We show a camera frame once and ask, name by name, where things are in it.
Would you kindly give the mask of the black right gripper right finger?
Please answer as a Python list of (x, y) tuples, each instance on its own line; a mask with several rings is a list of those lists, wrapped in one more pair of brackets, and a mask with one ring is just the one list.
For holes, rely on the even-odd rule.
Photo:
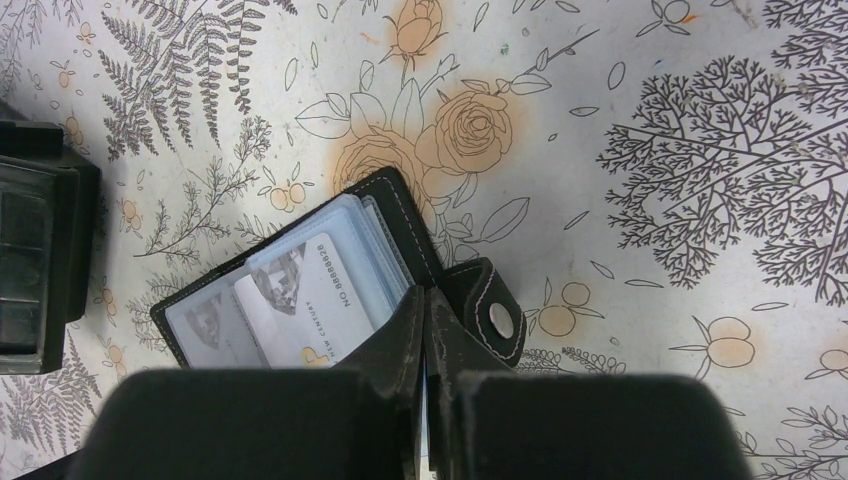
[(426, 294), (430, 464), (441, 479), (748, 479), (720, 402), (674, 375), (520, 374)]

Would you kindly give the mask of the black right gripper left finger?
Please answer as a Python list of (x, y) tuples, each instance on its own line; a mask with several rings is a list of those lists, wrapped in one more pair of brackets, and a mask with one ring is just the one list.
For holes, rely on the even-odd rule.
[(424, 290), (331, 368), (164, 369), (111, 394), (71, 479), (412, 479)]

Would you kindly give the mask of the black leather card holder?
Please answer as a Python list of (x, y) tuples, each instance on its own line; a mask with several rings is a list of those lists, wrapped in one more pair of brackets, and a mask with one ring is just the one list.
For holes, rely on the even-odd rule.
[(526, 322), (492, 263), (444, 268), (394, 167), (155, 304), (177, 361), (193, 368), (333, 365), (376, 333), (414, 286), (438, 288), (460, 324), (508, 366)]

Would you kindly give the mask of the white VIP credit card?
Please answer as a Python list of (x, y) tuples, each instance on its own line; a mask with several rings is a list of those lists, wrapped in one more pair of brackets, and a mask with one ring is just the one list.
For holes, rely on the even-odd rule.
[(261, 368), (267, 365), (230, 290), (179, 302), (166, 320), (192, 368)]

